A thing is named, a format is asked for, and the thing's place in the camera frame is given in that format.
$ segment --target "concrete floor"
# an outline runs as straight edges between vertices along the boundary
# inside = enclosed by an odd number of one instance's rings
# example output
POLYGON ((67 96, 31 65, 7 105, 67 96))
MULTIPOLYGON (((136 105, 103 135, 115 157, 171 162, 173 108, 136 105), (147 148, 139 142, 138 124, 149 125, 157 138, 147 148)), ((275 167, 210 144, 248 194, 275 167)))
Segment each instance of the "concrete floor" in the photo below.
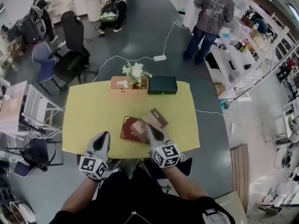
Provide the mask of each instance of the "concrete floor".
MULTIPOLYGON (((119 34, 107 30, 106 36, 98 38, 94 27, 85 17, 82 19, 85 26, 85 47, 90 52, 90 70, 97 70, 103 63, 119 55, 127 59, 139 59, 143 56, 159 56, 163 53, 164 41, 172 26, 172 21, 181 21, 181 16, 174 9, 169 0, 129 0, 128 18, 124 29, 119 34)), ((59 34, 56 46, 63 40, 61 27, 55 28, 59 34)), ((143 59, 145 70, 153 75, 176 76, 177 80, 190 83, 195 107, 200 110, 221 112, 213 82, 209 77, 206 67, 195 67, 193 62, 184 63, 181 58, 183 50, 191 39, 190 32, 175 26, 169 37, 165 54, 166 61, 153 63, 143 59)), ((63 47, 61 53, 67 52, 63 47)), ((97 81, 109 80, 112 76, 120 76, 121 68, 126 62, 115 58, 108 62, 101 70, 97 81)), ((12 83, 28 80, 34 84, 39 66, 31 62, 31 52, 28 51, 25 59, 17 65, 18 71, 10 71, 7 79, 12 83)), ((94 76, 87 76, 84 82, 91 82, 94 76)), ((50 98, 60 106, 64 106, 67 92, 59 92, 51 82, 46 83, 46 88, 53 94, 50 98)), ((228 137, 225 123, 221 116, 197 114, 200 148, 186 152, 186 157, 193 157, 193 170, 191 179, 204 186, 212 197, 219 197, 232 190, 231 161, 228 137)), ((59 112, 54 117, 54 124, 63 125, 63 113, 59 112)), ((61 134, 55 136, 61 140, 61 134)), ((78 171, 74 154, 58 152, 64 158, 64 165, 50 167, 46 173, 36 171, 23 179, 14 174, 9 175, 13 188, 22 196, 38 215, 38 223, 48 223, 60 209, 66 198, 76 189, 84 179, 78 171)))

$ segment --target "bag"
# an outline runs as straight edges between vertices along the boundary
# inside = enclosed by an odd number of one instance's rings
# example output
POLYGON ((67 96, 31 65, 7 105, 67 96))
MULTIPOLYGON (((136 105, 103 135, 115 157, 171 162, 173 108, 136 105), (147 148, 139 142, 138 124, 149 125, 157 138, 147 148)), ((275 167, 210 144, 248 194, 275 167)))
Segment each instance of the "bag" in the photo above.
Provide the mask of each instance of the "bag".
POLYGON ((116 0, 115 2, 112 2, 111 0, 107 1, 107 3, 102 8, 100 21, 102 23, 105 22, 114 22, 118 18, 118 9, 116 4, 119 3, 121 0, 116 0))
POLYGON ((36 6, 36 4, 38 3, 39 0, 35 1, 32 5, 31 5, 31 10, 30 10, 30 14, 32 17, 32 21, 34 23, 36 23, 38 20, 40 20, 42 18, 43 15, 43 10, 40 9, 38 6, 36 6))
POLYGON ((38 145, 34 143, 36 141, 38 141, 38 139, 31 140, 24 148, 20 150, 20 155, 32 168, 40 168, 43 171, 47 171, 48 166, 52 163, 56 155, 56 143, 53 157, 49 160, 46 150, 36 148, 36 146, 38 145))

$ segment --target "black box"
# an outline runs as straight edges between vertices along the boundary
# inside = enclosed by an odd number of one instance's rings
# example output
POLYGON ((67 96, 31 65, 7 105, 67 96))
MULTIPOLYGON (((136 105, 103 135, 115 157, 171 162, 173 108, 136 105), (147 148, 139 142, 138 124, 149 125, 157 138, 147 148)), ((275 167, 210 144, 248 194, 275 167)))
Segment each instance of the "black box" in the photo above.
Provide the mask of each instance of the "black box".
POLYGON ((178 91, 175 77, 149 78, 149 95, 174 95, 178 91))

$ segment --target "yellow table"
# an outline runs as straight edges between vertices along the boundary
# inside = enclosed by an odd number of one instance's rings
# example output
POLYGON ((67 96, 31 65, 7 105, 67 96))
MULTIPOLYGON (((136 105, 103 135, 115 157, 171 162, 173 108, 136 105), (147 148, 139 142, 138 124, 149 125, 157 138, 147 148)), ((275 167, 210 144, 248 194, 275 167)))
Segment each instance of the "yellow table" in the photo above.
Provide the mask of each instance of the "yellow table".
POLYGON ((64 151, 84 154, 90 139, 109 131, 110 158, 148 157, 149 145, 123 140, 120 135, 125 116, 141 118, 153 108, 169 122, 165 130, 181 152, 199 147, 196 114, 188 83, 178 82, 176 95, 147 95, 135 99, 113 95, 110 84, 111 81, 102 81, 70 87, 62 134, 64 151))

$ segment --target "red book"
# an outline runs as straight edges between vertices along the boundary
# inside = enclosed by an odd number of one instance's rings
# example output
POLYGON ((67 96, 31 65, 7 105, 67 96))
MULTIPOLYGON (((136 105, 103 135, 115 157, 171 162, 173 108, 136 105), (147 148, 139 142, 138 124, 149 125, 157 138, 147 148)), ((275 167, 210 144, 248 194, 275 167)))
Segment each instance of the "red book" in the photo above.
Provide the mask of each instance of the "red book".
POLYGON ((122 123, 121 139, 141 143, 140 139, 134 134, 134 132, 130 128, 138 120, 139 119, 137 118, 125 116, 122 123))

